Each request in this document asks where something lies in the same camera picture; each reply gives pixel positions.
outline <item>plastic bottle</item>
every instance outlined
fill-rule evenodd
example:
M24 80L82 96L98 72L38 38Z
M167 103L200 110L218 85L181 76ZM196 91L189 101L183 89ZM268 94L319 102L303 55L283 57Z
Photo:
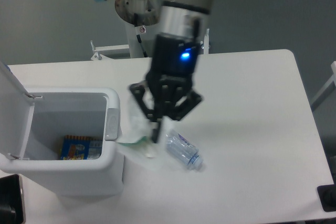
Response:
M176 131L172 130L166 135L166 148L189 168L201 167L203 159L199 156L198 149Z

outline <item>white table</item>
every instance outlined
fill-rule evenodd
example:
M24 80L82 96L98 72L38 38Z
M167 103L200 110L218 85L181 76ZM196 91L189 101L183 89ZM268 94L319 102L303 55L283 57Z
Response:
M143 79L149 62L11 69L25 86L114 88L127 131L127 85ZM123 193L106 198L58 197L24 178L27 223L247 224L336 216L319 202L316 187L333 182L291 52L201 56L194 80L205 99L178 130L199 147L203 171L152 172L126 160Z

